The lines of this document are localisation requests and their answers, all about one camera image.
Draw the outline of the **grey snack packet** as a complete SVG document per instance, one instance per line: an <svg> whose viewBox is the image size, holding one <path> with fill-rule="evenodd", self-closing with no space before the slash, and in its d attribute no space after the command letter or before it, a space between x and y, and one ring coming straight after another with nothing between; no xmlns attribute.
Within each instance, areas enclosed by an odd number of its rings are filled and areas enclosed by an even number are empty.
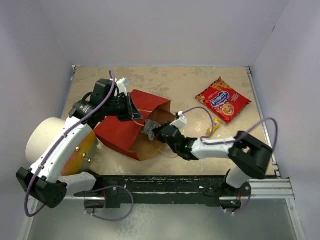
<svg viewBox="0 0 320 240"><path fill-rule="evenodd" d="M147 119L140 133L146 135L150 141L153 141L156 138L154 130L159 127L161 127L161 125L158 122Z"/></svg>

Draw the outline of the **red paper bag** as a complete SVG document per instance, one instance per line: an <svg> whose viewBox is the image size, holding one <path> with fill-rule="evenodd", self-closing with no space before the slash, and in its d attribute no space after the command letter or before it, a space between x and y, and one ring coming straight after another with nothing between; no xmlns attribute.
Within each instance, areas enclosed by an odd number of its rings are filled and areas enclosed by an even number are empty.
<svg viewBox="0 0 320 240"><path fill-rule="evenodd" d="M160 125L173 122L176 116L171 113L171 100L140 90L131 92L132 100L142 114L142 120L120 122L116 117L106 117L95 129L96 137L106 147L137 161L149 160L164 146L158 140L149 140L142 133L147 120Z"/></svg>

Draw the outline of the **yellow candy packet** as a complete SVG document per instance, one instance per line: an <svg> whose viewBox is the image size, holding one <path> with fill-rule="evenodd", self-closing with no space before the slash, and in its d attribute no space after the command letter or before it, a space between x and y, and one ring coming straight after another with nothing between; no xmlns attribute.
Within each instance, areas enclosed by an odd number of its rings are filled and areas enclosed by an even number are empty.
<svg viewBox="0 0 320 240"><path fill-rule="evenodd" d="M209 127L209 128L207 129L206 135L207 135L207 136L213 135L213 134L217 131L217 129L219 128L219 126L221 125L221 123L222 123L222 120L219 119L218 117L216 117L216 118L214 119L213 126L211 126L211 127Z"/></svg>

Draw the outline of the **red cookie snack bag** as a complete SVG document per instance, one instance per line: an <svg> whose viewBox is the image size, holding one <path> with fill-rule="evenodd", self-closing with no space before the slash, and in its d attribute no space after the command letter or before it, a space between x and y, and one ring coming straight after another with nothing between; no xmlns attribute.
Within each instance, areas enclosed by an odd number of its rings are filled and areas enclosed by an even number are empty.
<svg viewBox="0 0 320 240"><path fill-rule="evenodd" d="M230 87L221 77L195 99L229 124L252 101Z"/></svg>

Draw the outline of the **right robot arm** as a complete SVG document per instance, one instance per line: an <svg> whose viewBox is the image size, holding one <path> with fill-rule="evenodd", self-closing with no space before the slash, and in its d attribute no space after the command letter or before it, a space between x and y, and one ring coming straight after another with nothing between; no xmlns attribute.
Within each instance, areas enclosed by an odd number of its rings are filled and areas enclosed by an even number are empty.
<svg viewBox="0 0 320 240"><path fill-rule="evenodd" d="M222 190L228 196L235 195L250 179L263 180L273 154L270 146L245 131L238 131L236 136L221 141L185 137L170 124L154 129L153 133L156 140L167 144L186 161L230 159L236 167L230 170L222 183Z"/></svg>

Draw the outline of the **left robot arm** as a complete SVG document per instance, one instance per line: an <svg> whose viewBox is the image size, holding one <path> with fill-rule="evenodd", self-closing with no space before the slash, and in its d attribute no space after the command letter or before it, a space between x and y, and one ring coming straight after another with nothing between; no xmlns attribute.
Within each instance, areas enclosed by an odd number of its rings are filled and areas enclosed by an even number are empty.
<svg viewBox="0 0 320 240"><path fill-rule="evenodd" d="M84 147L86 137L94 135L94 128L105 117L115 116L121 122L143 119L136 108L127 86L130 79L100 79L92 92L76 102L62 131L29 169L21 167L16 177L28 196L32 196L45 206L55 208L67 195L88 192L98 196L103 184L89 172L76 168L69 176L63 176L63 168L76 153L80 160L88 158Z"/></svg>

